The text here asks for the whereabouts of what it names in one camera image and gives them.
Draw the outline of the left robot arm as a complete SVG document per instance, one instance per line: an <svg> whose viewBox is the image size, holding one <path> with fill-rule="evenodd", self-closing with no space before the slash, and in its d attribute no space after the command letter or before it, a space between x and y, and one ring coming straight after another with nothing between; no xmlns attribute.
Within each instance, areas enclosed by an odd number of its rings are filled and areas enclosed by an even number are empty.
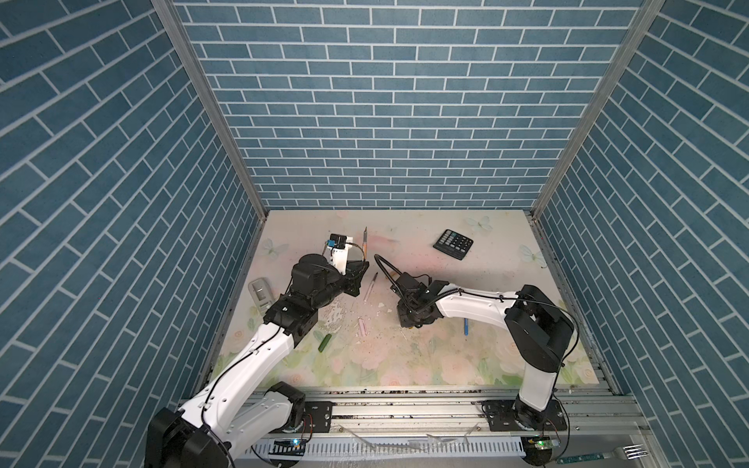
<svg viewBox="0 0 749 468"><path fill-rule="evenodd" d="M146 467L232 467L236 457L276 430L302 422L304 392L279 382L244 409L249 397L341 294L356 298L368 261L343 266L319 253L294 265L285 294L265 312L250 342L222 373L175 411L160 409L146 433Z"/></svg>

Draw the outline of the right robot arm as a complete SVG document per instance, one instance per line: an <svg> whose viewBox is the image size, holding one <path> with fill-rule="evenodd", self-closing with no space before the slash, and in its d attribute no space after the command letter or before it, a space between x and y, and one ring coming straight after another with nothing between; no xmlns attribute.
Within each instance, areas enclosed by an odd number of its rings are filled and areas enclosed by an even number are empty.
<svg viewBox="0 0 749 468"><path fill-rule="evenodd" d="M485 292L447 281L428 285L408 273L391 283L399 296L403 328L421 328L441 318L479 322L508 331L525 361L523 381L512 411L525 429L542 429L552 394L573 338L575 324L537 287L519 292Z"/></svg>

